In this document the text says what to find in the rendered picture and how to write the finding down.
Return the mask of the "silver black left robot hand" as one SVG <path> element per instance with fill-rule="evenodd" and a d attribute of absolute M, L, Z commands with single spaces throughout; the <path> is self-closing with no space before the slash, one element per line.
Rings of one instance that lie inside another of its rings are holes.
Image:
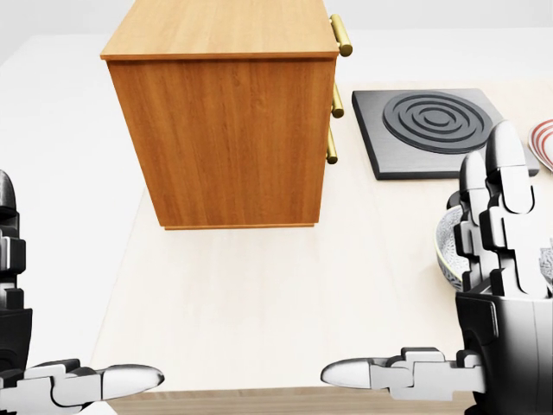
<path fill-rule="evenodd" d="M 146 392 L 164 381 L 155 367 L 83 367 L 78 359 L 28 367 L 33 310 L 17 277 L 26 270 L 26 241 L 8 174 L 0 169 L 0 415 L 77 415 L 101 401 Z"/>

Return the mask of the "wooden cabinet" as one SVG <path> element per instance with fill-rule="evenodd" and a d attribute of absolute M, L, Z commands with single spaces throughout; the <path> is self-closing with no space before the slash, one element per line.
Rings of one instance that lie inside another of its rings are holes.
<path fill-rule="evenodd" d="M 134 0 L 101 56 L 159 224 L 314 225 L 338 54 L 322 0 Z"/>

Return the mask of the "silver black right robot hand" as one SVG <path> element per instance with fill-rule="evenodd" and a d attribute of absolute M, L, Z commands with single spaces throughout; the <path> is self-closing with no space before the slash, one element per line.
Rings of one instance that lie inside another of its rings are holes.
<path fill-rule="evenodd" d="M 452 361 L 436 348 L 336 361 L 321 379 L 394 399 L 471 392 L 465 415 L 553 415 L 553 285 L 540 269 L 537 196 L 511 123 L 493 128 L 484 153 L 465 157 L 457 196 L 456 250 L 470 263 L 455 296 L 463 349 Z"/>

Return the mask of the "patterned grey white bowl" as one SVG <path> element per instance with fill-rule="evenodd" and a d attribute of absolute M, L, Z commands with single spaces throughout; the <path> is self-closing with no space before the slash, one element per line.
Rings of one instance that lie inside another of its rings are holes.
<path fill-rule="evenodd" d="M 443 276 L 457 290 L 462 291 L 463 273 L 470 270 L 469 261 L 458 255 L 454 240 L 454 226 L 461 222 L 461 206 L 449 208 L 435 230 L 435 251 Z M 543 277 L 553 290 L 553 237 L 550 244 L 541 249 L 539 266 Z"/>

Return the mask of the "flat dark stove plate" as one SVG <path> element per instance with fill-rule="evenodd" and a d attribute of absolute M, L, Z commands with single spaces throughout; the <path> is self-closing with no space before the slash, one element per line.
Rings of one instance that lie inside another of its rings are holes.
<path fill-rule="evenodd" d="M 352 104 L 378 180 L 457 179 L 504 119 L 478 88 L 355 90 Z"/>

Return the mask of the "plate with red rings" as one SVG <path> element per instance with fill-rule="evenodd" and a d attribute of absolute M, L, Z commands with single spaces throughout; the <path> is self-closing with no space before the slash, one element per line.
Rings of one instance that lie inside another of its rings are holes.
<path fill-rule="evenodd" d="M 528 146 L 538 161 L 553 173 L 553 118 L 545 119 L 530 129 Z"/>

